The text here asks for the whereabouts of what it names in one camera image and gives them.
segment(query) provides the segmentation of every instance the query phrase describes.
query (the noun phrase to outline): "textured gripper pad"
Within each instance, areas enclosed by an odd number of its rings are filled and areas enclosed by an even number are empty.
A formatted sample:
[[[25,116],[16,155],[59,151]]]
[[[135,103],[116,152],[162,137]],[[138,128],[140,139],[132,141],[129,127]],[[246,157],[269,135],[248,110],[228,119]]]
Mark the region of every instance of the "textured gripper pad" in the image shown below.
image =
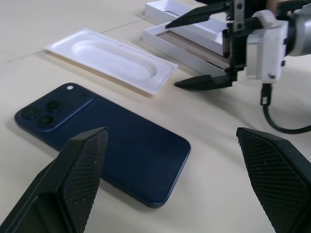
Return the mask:
[[[308,185],[269,141],[238,131],[251,185],[276,233],[291,233],[309,200]]]
[[[61,192],[77,233],[85,230],[98,190],[107,146],[107,131],[101,131],[82,147]]]

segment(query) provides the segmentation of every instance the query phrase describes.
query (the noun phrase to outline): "beige table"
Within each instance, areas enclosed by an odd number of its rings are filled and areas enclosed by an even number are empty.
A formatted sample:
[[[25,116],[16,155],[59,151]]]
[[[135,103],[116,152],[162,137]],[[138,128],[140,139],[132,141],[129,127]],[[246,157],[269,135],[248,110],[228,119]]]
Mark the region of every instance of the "beige table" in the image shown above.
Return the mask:
[[[249,127],[280,135],[311,159],[311,134],[282,135],[266,123],[260,83],[241,73],[234,87],[191,93],[173,83],[197,75],[180,69],[154,97],[90,72],[42,47],[90,28],[176,62],[144,45],[152,27],[147,0],[4,0],[0,3],[0,222],[57,152],[21,130],[14,114],[58,86],[78,83],[183,136],[192,151],[168,202],[150,209],[101,181],[86,233],[273,233],[248,179],[235,132]],[[288,58],[275,87],[272,115],[288,127],[311,124],[311,58]]]

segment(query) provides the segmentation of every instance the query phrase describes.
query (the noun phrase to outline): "black cable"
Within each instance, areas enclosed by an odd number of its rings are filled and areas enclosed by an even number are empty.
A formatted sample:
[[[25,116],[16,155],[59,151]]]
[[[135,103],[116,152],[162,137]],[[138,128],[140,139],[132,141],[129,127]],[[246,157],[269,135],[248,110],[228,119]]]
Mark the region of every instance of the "black cable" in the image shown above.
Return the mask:
[[[304,127],[304,128],[295,129],[295,130],[285,129],[285,128],[278,126],[271,119],[271,116],[269,114],[269,105],[271,104],[271,95],[272,95],[272,84],[263,84],[262,90],[261,90],[261,105],[262,105],[264,116],[272,128],[274,128],[275,130],[281,133],[286,133],[286,134],[301,134],[301,133],[307,133],[311,131],[311,125]]]

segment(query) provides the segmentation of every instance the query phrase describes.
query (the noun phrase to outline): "phone back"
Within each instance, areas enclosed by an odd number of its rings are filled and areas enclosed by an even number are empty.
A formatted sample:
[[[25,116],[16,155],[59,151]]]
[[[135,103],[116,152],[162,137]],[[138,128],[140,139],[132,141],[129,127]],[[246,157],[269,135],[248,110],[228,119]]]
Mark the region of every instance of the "phone back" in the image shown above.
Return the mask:
[[[184,138],[74,83],[18,111],[15,120],[57,150],[82,132],[108,127],[102,178],[153,208],[169,198],[190,152]]]

